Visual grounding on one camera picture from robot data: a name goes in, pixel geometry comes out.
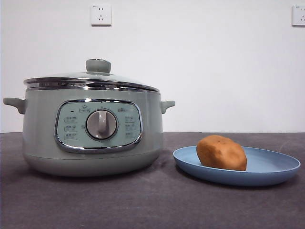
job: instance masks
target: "control panel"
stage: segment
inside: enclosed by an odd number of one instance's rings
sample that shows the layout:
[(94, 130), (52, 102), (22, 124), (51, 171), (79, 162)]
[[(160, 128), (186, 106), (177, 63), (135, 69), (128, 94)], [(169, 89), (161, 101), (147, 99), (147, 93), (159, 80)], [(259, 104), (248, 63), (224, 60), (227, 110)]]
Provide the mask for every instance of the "control panel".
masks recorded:
[(129, 101), (72, 100), (58, 110), (55, 137), (69, 152), (123, 150), (139, 142), (141, 136), (140, 110)]

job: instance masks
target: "mint green pot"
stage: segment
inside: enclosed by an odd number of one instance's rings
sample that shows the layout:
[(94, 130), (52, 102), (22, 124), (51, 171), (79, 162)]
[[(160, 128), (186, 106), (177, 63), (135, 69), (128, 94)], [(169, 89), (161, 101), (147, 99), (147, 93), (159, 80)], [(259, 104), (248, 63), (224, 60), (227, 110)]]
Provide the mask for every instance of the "mint green pot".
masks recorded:
[(162, 102), (157, 89), (109, 74), (110, 66), (88, 60), (87, 72), (28, 79), (24, 100), (4, 98), (24, 115), (23, 156), (30, 166), (92, 177), (136, 170), (159, 156), (162, 114), (175, 101)]

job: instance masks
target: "brown potato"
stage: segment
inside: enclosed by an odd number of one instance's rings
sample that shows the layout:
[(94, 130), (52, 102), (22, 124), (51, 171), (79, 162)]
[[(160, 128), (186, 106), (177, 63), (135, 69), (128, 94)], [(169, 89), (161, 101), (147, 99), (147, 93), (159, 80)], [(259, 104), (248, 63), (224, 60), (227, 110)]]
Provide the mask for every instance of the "brown potato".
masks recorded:
[(241, 171), (247, 168), (243, 148), (230, 138), (219, 135), (205, 137), (198, 142), (196, 150), (204, 166)]

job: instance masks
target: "pot base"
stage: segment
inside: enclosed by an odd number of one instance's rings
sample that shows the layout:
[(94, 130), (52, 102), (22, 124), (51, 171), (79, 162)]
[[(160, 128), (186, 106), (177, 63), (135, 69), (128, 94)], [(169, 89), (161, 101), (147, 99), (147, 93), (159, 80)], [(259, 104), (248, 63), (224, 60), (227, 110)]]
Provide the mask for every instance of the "pot base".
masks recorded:
[(23, 155), (34, 169), (63, 177), (97, 177), (130, 172), (153, 163), (159, 151), (104, 159), (50, 159)]

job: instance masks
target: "dark gray tablecloth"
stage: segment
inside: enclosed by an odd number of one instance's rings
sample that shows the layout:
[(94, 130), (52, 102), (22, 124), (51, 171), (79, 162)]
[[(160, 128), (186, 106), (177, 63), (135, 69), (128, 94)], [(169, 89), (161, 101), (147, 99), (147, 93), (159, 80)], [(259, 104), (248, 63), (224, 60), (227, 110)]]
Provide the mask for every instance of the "dark gray tablecloth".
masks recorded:
[(172, 152), (207, 135), (164, 134), (160, 157), (138, 171), (64, 178), (28, 167), (21, 133), (1, 134), (1, 228), (305, 229), (305, 133), (221, 134), (301, 161), (296, 176), (270, 187), (219, 185), (180, 170)]

